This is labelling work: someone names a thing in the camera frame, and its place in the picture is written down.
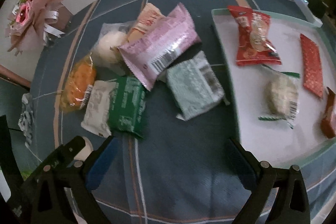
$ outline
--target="white ribbon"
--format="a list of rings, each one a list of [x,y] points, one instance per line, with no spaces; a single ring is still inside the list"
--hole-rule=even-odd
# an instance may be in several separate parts
[[[49,23],[55,23],[58,20],[58,15],[59,15],[58,11],[50,10],[50,11],[47,11],[45,18],[49,19],[48,20]],[[50,34],[52,34],[52,35],[54,35],[56,37],[61,37],[61,34],[65,34],[65,32],[62,32],[62,31],[60,31],[60,30],[58,30],[58,29],[50,26],[49,24],[44,23],[43,40],[45,42],[47,42],[47,40],[48,40],[47,33],[50,33]]]

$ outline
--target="flower bouquet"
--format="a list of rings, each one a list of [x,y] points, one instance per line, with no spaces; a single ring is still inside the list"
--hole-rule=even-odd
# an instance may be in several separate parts
[[[63,0],[18,0],[8,20],[5,30],[10,37],[10,52],[16,48],[16,54],[34,49],[64,34],[62,30],[72,16],[62,4]]]

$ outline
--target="red snack bag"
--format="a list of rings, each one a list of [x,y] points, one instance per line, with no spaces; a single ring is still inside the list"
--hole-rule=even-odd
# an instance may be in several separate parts
[[[227,8],[238,23],[239,48],[236,64],[238,66],[281,65],[279,54],[267,39],[271,17],[255,12],[251,8],[240,6],[228,6]]]
[[[323,97],[323,74],[318,46],[308,37],[300,34],[303,55],[303,86],[318,97]]]

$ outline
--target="white tray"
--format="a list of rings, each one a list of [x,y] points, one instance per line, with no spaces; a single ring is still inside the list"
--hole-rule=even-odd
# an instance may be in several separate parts
[[[320,49],[324,86],[336,91],[336,70],[328,52],[330,44],[323,40],[319,30],[312,24],[289,16],[265,12],[271,15],[268,38],[277,49],[283,65],[271,66],[278,71],[297,72],[301,75],[299,85],[299,114],[294,129],[285,121],[264,122],[258,116],[268,112],[264,88],[272,77],[269,70],[260,65],[238,67],[238,25],[227,9],[212,11],[214,25],[221,42],[228,70],[231,75],[239,125],[240,142],[255,157],[267,160],[275,167],[292,164],[304,165],[323,153],[335,143],[328,140],[320,130],[327,94],[322,100],[303,88],[303,63],[300,33],[314,41]]]

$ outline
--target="white device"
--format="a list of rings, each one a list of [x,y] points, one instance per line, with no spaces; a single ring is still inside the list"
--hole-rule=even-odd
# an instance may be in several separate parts
[[[308,8],[308,0],[294,0],[294,2],[296,3],[296,5],[298,5],[302,13],[305,15],[308,22],[314,24],[316,27],[322,26],[322,21],[314,16],[311,10]]]

